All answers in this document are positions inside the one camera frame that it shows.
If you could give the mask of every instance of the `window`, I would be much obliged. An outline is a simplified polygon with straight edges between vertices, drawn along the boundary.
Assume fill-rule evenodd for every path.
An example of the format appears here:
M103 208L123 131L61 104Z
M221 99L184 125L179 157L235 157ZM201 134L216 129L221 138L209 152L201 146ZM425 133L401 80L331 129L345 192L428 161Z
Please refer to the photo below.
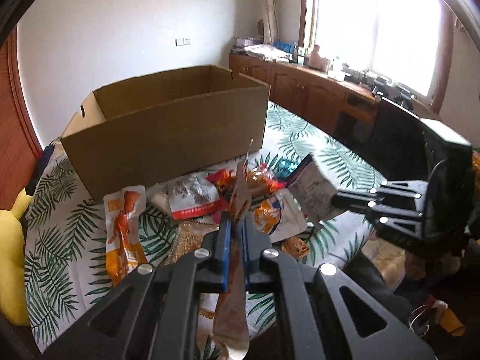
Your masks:
M317 6L320 55L385 76L419 99L434 98L440 0L318 0Z

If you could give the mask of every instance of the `curtain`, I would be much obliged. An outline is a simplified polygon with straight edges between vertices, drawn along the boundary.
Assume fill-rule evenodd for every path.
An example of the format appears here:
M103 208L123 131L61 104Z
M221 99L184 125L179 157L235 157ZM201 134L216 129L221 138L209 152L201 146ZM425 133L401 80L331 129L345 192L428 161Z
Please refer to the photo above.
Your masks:
M278 24L275 15L275 0L262 0L263 33L265 44L278 41Z

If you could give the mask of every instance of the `white snack packet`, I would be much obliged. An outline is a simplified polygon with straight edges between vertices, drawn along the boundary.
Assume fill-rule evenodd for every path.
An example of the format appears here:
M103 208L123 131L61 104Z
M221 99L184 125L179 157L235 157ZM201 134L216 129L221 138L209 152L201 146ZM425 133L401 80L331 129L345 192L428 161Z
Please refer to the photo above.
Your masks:
M206 172L190 173L167 182L169 204L174 219L188 219L217 211L222 203Z
M331 200L337 189L323 175L311 154L302 160L286 182L302 211L319 230L320 221L328 221L346 211L332 206Z

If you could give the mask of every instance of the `cabinet door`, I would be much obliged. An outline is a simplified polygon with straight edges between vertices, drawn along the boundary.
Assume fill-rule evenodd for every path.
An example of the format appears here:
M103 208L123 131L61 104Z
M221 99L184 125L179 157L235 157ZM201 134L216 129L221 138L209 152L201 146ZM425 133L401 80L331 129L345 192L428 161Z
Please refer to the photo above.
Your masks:
M234 73L248 74L248 63L250 57L245 55L230 54L229 66Z
M263 61L252 61L249 63L248 75L254 79L263 81L264 83L270 83L270 63Z
M303 115L302 81L289 74L288 69L273 67L270 100L298 116Z
M345 100L344 90L331 90L324 79L312 79L303 83L305 98L304 118L315 127L332 135L338 114Z

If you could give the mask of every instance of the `yellow plush toy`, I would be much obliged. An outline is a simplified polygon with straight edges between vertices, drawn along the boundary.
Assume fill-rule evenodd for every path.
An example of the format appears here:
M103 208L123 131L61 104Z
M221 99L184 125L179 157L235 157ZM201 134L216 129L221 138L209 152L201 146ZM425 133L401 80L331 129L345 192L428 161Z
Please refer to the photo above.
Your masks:
M0 311L14 325L28 326L23 280L22 225L18 221L30 204L23 189L10 211L0 210Z

